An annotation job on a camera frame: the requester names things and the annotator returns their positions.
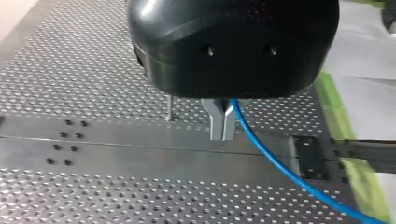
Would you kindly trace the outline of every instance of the black robot head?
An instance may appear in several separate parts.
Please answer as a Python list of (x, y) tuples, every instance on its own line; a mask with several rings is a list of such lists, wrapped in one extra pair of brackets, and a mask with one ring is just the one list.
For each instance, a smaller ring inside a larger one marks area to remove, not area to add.
[(136, 56), (159, 90), (272, 98), (306, 88), (334, 38), (338, 0), (130, 0)]

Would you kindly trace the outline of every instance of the mounting hole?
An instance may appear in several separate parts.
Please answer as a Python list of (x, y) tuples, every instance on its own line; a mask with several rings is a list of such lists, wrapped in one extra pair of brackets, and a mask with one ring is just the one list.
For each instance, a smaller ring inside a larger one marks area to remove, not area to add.
[(201, 47), (201, 52), (207, 56), (212, 57), (215, 54), (215, 49), (210, 45), (203, 45)]

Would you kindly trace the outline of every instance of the blue tube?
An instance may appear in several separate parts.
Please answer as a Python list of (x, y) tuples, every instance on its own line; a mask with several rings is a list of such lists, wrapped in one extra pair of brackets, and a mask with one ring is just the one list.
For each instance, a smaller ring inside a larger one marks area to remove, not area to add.
[(284, 175), (286, 175), (294, 184), (300, 186), (303, 189), (306, 189), (309, 193), (314, 195), (317, 199), (329, 205), (332, 209), (338, 210), (341, 213), (345, 213), (350, 217), (356, 218), (363, 223), (384, 223), (380, 220), (377, 220), (373, 217), (369, 217), (364, 215), (363, 213), (349, 208), (345, 205), (340, 204), (339, 202), (333, 200), (328, 195), (316, 189), (312, 185), (300, 179), (293, 171), (291, 171), (288, 167), (286, 167), (280, 160), (277, 159), (274, 154), (260, 141), (260, 139), (254, 134), (254, 132), (248, 126), (248, 123), (245, 121), (244, 116), (242, 115), (241, 109), (239, 108), (238, 100), (232, 99), (233, 110), (235, 111), (236, 117), (238, 121), (241, 123), (242, 128), (247, 133), (249, 139), (253, 142), (256, 148)]

